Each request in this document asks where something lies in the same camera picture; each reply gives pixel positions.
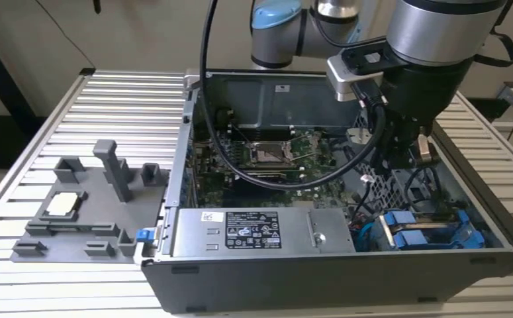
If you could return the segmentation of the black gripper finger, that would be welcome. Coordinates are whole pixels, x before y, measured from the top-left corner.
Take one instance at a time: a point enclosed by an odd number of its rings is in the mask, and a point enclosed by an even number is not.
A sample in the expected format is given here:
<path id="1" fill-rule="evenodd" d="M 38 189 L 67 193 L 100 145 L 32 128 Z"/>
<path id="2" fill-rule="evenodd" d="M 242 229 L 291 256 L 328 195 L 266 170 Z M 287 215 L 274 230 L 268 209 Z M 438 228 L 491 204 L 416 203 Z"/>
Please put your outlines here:
<path id="1" fill-rule="evenodd" d="M 390 158 L 400 142 L 399 125 L 396 119 L 387 119 L 384 133 L 371 155 L 371 167 L 376 174 L 390 173 Z"/>
<path id="2" fill-rule="evenodd" d="M 404 157 L 404 161 L 408 163 L 411 168 L 418 167 L 418 138 L 420 134 L 419 124 L 406 124 L 400 130 L 399 135 L 399 150 Z"/>

